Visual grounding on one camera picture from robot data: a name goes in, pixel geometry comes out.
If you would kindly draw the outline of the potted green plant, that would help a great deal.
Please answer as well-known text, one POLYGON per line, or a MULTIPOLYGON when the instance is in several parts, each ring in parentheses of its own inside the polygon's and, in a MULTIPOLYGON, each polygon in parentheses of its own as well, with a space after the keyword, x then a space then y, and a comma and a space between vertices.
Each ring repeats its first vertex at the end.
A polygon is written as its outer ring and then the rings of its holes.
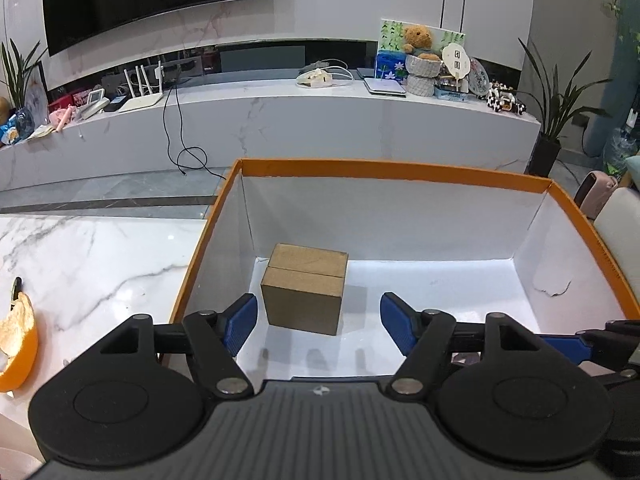
POLYGON ((546 178, 558 159, 561 151, 560 133, 564 127, 578 115, 592 115, 610 117, 611 114, 603 107, 580 105, 580 97, 588 89, 607 84, 611 78, 604 78, 587 82, 578 86, 576 77, 589 62, 592 52, 589 51, 579 62, 564 89, 561 89, 559 67, 553 66, 547 70, 536 44, 528 46, 523 40, 518 40, 525 52, 525 59, 529 62, 540 85, 541 96, 533 92, 518 90, 519 94, 529 96, 538 106, 541 114, 540 130, 530 154, 525 173, 534 177, 546 178))
POLYGON ((13 39, 1 44, 1 127, 19 139, 28 138, 44 122, 46 92, 39 79, 40 65, 47 49, 37 42, 23 54, 13 39))

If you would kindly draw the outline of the brown teddy bear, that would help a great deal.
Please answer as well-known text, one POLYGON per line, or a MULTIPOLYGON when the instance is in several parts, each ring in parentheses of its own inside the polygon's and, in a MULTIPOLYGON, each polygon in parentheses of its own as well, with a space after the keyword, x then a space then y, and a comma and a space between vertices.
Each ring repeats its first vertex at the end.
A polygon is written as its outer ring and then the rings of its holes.
POLYGON ((402 29, 401 50, 405 54, 429 61, 439 61, 440 57, 433 49, 434 39, 431 29, 426 25, 407 24, 402 29))

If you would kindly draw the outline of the pink small heater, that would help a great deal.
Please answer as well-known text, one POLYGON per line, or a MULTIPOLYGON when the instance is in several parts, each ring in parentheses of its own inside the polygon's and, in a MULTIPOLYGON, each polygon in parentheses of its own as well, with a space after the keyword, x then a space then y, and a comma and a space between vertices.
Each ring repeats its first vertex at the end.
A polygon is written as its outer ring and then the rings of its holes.
POLYGON ((597 218, 604 205, 618 188, 616 177, 593 170, 585 176, 574 196, 574 202, 589 220, 597 218))

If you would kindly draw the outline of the wooden chair white cushion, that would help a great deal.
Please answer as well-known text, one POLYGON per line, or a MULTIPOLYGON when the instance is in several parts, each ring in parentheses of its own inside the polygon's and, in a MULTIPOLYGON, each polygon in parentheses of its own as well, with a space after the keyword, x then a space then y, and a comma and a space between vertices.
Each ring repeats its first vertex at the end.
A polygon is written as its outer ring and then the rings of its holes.
POLYGON ((630 286, 639 286, 639 193, 616 188, 594 220, 594 227, 630 286))

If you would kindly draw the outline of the potted green plant right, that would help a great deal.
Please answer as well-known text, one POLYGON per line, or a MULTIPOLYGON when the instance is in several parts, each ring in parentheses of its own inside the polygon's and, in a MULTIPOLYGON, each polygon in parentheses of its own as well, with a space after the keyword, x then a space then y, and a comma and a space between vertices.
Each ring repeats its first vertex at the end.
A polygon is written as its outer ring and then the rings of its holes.
POLYGON ((553 66, 547 70, 536 44, 528 46, 523 40, 518 40, 525 52, 525 59, 529 62, 540 85, 541 96, 533 92, 518 90, 519 94, 529 96, 538 106, 541 114, 540 130, 530 154, 525 173, 534 177, 546 178, 558 159, 561 151, 560 133, 564 127, 578 115, 592 115, 610 117, 611 114, 603 107, 580 105, 580 97, 588 89, 607 84, 611 78, 604 78, 587 82, 578 86, 576 77, 589 62, 592 52, 589 51, 579 62, 564 89, 561 89, 559 67, 553 66))

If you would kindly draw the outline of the black white toy car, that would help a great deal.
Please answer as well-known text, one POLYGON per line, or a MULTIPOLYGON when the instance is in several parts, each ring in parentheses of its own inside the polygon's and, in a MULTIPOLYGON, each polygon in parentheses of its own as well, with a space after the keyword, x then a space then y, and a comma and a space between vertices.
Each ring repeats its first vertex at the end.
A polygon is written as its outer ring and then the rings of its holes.
POLYGON ((526 105, 516 96, 513 88, 493 81, 486 94, 486 103, 494 112, 509 112, 522 116, 526 112, 526 105))

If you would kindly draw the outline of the potted green plant left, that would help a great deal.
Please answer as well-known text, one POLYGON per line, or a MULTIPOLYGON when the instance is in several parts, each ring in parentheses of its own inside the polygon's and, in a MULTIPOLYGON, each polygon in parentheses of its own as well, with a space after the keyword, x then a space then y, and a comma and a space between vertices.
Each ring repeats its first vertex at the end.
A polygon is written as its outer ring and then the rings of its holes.
POLYGON ((1 44, 1 127, 19 139, 28 138, 44 122, 46 92, 39 79, 40 65, 47 49, 37 42, 23 54, 13 39, 1 44))

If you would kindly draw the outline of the large orange storage box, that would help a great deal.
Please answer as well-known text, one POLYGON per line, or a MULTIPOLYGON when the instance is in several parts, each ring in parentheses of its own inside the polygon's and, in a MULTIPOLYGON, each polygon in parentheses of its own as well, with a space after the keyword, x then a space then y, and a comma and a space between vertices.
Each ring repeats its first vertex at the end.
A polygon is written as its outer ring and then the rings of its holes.
POLYGON ((348 255, 343 333, 259 325, 241 354, 254 374, 389 373, 400 355, 378 322, 384 292, 462 320, 502 311, 552 334, 639 314, 605 242, 551 180, 413 162, 241 158, 219 189, 172 318, 257 292, 277 244, 348 255))

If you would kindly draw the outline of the gold brown gift box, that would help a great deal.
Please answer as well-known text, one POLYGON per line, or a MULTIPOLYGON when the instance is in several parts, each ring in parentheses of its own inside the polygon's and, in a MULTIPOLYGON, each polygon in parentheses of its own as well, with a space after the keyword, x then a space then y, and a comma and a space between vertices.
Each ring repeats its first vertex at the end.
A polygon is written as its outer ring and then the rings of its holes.
POLYGON ((347 265, 346 252, 277 244, 260 283, 269 324, 335 336, 347 265))

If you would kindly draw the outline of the silver laptop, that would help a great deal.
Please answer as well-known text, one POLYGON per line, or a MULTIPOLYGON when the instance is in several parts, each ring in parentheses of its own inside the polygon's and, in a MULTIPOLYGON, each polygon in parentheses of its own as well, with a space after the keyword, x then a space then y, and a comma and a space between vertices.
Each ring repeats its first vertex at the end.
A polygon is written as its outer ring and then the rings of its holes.
POLYGON ((376 96, 405 96, 405 88, 395 79, 366 77, 363 84, 368 92, 376 96))

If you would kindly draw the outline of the white power strip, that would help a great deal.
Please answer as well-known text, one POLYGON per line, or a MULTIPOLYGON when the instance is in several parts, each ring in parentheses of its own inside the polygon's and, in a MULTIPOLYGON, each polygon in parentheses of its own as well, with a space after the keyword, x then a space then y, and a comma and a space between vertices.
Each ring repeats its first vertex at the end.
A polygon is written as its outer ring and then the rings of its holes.
POLYGON ((328 88, 333 84, 333 77, 327 70, 315 68, 298 75, 295 82, 298 86, 311 89, 328 88))

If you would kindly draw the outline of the white marble tv console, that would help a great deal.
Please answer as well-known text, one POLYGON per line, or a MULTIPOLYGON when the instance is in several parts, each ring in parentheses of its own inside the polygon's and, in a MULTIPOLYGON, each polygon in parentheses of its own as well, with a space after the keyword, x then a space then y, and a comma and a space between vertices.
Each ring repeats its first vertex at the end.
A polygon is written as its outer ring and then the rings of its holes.
POLYGON ((2 148, 9 191, 69 180, 171 170, 183 146, 210 168, 235 159, 348 158, 523 171, 539 130, 533 116, 482 101, 372 96, 360 81, 304 89, 290 80, 182 87, 143 110, 103 113, 2 148))

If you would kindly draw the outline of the white wifi router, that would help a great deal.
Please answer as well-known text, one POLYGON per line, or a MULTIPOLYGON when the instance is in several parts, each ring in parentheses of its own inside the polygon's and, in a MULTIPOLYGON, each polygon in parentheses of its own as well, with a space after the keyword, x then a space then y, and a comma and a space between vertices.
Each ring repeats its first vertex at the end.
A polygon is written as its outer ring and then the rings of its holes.
POLYGON ((124 70, 129 99, 119 109, 121 113, 142 110, 160 102, 164 95, 164 66, 161 62, 154 67, 153 73, 155 84, 151 84, 149 75, 142 65, 136 67, 134 76, 130 76, 128 70, 124 70))

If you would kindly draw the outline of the round white paper fan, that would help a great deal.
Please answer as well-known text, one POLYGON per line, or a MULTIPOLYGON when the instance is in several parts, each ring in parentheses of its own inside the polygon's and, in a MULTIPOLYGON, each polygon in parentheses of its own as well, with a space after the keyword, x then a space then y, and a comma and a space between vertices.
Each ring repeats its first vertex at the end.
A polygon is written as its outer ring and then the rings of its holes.
POLYGON ((454 77, 456 89, 462 91, 463 81, 471 71, 471 61, 461 44, 452 42, 442 49, 442 62, 450 76, 454 77))

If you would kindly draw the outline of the green blue painted picture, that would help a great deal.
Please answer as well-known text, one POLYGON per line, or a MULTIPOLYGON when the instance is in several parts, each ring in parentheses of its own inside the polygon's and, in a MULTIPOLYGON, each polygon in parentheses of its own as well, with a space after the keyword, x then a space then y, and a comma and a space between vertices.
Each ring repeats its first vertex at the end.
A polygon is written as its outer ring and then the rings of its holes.
MULTIPOLYGON (((404 84, 407 80, 408 72, 406 69, 406 56, 401 50, 402 29, 408 23, 395 20, 381 21, 380 34, 378 35, 378 50, 375 55, 375 77, 384 79, 395 79, 404 84)), ((441 29, 437 27, 427 26, 433 34, 433 49, 442 59, 442 49, 447 44, 455 42, 464 46, 466 35, 464 32, 455 32, 454 30, 441 29)))

